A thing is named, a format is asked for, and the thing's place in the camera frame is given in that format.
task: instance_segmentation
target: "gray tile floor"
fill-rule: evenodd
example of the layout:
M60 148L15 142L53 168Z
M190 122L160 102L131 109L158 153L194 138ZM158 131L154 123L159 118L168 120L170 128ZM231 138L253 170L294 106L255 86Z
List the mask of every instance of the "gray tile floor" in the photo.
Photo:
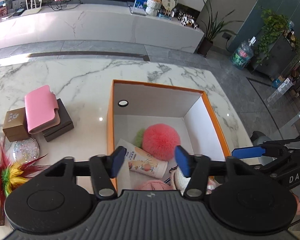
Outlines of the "gray tile floor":
M127 56L54 55L34 57L30 58L30 60L61 58L127 58L143 60L142 57L129 56L129 54L140 54L148 55L151 62L207 69L215 75L249 135L254 130L259 130L269 136L298 112L298 108L293 104L293 100L287 96L281 98L275 106L267 109L260 97L264 99L273 93L274 89L268 86L271 84L270 79L258 73L251 74L247 69L238 70L231 64L227 56L213 51L210 51L207 57L204 58L199 54L125 42L48 41L0 49L0 58L24 53L60 51L121 52L127 53Z

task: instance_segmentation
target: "black circular cover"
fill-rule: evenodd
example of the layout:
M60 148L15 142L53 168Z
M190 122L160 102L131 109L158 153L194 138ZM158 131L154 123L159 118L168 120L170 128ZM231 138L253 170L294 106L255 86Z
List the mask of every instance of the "black circular cover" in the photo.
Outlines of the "black circular cover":
M287 229L297 210L289 190L261 176L235 176L213 190L209 201L220 221L247 233Z
M89 193L74 183L47 177L27 182L6 199L4 210L14 229L51 234L71 228L92 208Z

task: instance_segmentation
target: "floor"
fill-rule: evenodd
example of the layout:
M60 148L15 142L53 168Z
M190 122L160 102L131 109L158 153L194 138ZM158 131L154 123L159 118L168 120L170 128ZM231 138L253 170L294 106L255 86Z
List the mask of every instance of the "floor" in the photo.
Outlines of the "floor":
M300 110L287 93L273 106L266 99L275 91L268 77L235 68L229 58L210 51L206 58L173 49L112 41L48 41L0 49L0 59L24 54L28 61L62 58L126 58L169 63L211 71L242 120L249 136L258 130L271 136Z

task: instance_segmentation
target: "orange box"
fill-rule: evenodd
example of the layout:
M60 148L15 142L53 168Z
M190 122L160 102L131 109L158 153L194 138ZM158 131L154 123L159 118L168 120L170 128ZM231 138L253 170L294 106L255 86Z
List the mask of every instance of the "orange box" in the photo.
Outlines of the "orange box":
M119 106L122 100L128 102L126 107ZM224 161L226 156L230 156L225 137L204 91L114 80L107 113L108 154L114 151L121 138L133 143L137 131L156 123L165 123L176 129L181 146L190 154L203 154L216 161ZM169 161L162 181L170 176L169 170L175 166L174 159ZM112 180L119 193L122 189L134 188L136 181L140 183L154 179L129 171L125 165L119 175Z

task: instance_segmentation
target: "brown plant pot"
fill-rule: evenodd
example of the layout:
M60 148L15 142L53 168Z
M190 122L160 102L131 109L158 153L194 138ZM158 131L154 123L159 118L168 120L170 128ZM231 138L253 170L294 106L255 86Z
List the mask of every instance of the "brown plant pot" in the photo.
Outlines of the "brown plant pot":
M208 41L206 38L203 39L200 47L198 48L198 54L207 56L208 51L211 49L213 42Z

